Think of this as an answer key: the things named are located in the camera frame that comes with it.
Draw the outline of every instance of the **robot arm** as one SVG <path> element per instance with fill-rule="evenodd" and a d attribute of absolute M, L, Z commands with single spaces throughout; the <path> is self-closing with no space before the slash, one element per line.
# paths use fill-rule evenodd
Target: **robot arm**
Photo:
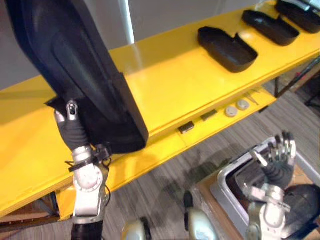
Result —
<path fill-rule="evenodd" d="M 66 106 L 67 119 L 58 111 L 54 113 L 62 139 L 72 151 L 76 189 L 71 239 L 101 239 L 105 215 L 106 181 L 108 166 L 103 161 L 110 158 L 108 150 L 97 146 L 94 151 L 81 125 L 75 101 Z"/>
<path fill-rule="evenodd" d="M 288 132 L 278 135 L 276 147 L 269 144 L 268 159 L 256 151 L 250 154 L 266 175 L 266 183 L 259 189 L 254 186 L 245 188 L 244 194 L 252 203 L 249 205 L 248 240 L 280 240 L 286 225 L 285 213 L 290 212 L 284 203 L 284 190 L 288 187 L 294 173 L 296 160 L 296 142 Z"/>

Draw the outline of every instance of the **black wheel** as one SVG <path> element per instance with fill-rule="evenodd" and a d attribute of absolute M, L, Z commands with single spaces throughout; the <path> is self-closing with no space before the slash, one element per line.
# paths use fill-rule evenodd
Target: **black wheel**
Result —
<path fill-rule="evenodd" d="M 148 219 L 146 217 L 142 217 L 140 220 L 143 223 L 146 240 L 152 240 Z"/>

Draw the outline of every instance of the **black plastic tray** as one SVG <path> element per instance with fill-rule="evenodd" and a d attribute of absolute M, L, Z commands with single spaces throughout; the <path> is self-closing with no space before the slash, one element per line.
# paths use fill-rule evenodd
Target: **black plastic tray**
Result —
<path fill-rule="evenodd" d="M 304 11 L 294 4 L 278 0 L 275 9 L 307 32 L 311 34 L 320 32 L 320 17 L 314 13 L 318 11 L 316 8 L 311 6 Z"/>
<path fill-rule="evenodd" d="M 260 11 L 245 10 L 242 19 L 274 43 L 287 46 L 299 36 L 299 32 L 279 16 L 274 19 Z"/>
<path fill-rule="evenodd" d="M 233 38 L 219 28 L 199 28 L 198 41 L 215 60 L 232 73 L 246 70 L 258 57 L 258 53 L 238 34 Z"/>

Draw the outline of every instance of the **black strap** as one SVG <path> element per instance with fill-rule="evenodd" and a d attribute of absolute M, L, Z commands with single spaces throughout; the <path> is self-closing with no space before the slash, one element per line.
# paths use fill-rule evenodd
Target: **black strap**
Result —
<path fill-rule="evenodd" d="M 96 164 L 97 162 L 98 162 L 97 157 L 92 156 L 92 157 L 90 157 L 90 158 L 88 158 L 88 159 L 86 159 L 86 160 L 84 160 L 84 161 L 72 166 L 72 167 L 69 167 L 68 170 L 69 170 L 70 173 L 72 173 L 72 172 L 74 172 L 74 171 L 76 171 L 76 170 L 78 170 L 80 168 L 83 168 L 83 167 L 89 165 L 89 164 Z"/>

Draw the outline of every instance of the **yellow table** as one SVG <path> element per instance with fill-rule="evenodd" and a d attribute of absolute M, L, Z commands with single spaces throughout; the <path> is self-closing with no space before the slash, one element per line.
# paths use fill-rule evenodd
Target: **yellow table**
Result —
<path fill-rule="evenodd" d="M 274 2 L 253 6 L 273 17 Z M 147 173 L 191 146 L 270 105 L 276 99 L 262 88 L 250 93 L 259 103 L 236 117 L 224 115 L 226 104 L 252 88 L 307 61 L 320 52 L 320 33 L 300 36 L 278 46 L 241 21 L 243 9 L 189 24 L 110 51 L 125 78 L 149 131 L 147 148 L 118 158 L 110 166 L 107 184 L 112 191 Z M 259 56 L 241 73 L 230 73 L 197 43 L 203 26 L 238 32 Z M 70 216 L 74 191 L 65 160 L 70 151 L 58 133 L 53 110 L 44 102 L 54 96 L 41 76 L 0 92 L 1 160 L 0 217 L 56 191 L 61 219 Z M 202 121 L 213 109 L 218 114 Z M 177 127 L 192 120 L 193 130 Z"/>

